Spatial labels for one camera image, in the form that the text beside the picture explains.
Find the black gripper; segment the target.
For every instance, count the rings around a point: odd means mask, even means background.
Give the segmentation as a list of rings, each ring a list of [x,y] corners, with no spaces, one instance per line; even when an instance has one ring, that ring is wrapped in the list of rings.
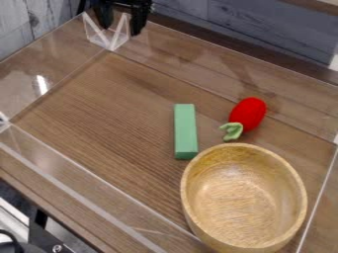
[[[154,0],[92,0],[101,27],[108,30],[114,21],[114,7],[132,9],[132,36],[137,36],[149,21]]]

